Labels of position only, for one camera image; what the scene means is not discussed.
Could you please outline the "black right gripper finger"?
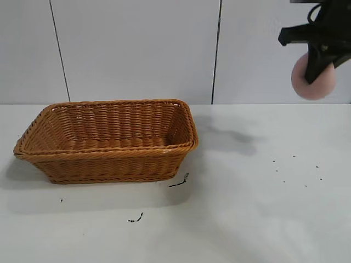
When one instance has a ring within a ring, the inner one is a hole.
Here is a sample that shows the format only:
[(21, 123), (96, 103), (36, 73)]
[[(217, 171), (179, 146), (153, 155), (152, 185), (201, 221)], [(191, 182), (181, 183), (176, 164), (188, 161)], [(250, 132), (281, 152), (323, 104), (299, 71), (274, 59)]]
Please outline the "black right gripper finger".
[(329, 64), (333, 64), (334, 56), (328, 52), (328, 49), (328, 46), (323, 44), (308, 44), (305, 79), (309, 84), (312, 84)]
[(350, 58), (351, 58), (350, 54), (340, 55), (340, 56), (335, 57), (335, 59), (333, 60), (334, 68), (341, 66), (343, 63), (350, 60)]

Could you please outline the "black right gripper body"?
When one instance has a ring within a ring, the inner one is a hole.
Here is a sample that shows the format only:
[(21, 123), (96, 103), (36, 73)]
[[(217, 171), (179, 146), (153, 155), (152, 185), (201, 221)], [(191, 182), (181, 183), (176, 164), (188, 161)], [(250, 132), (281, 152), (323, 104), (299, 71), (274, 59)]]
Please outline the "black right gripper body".
[(278, 41), (281, 45), (297, 43), (323, 44), (335, 57), (350, 54), (350, 1), (293, 1), (313, 3), (308, 11), (307, 22), (302, 25), (283, 27)]

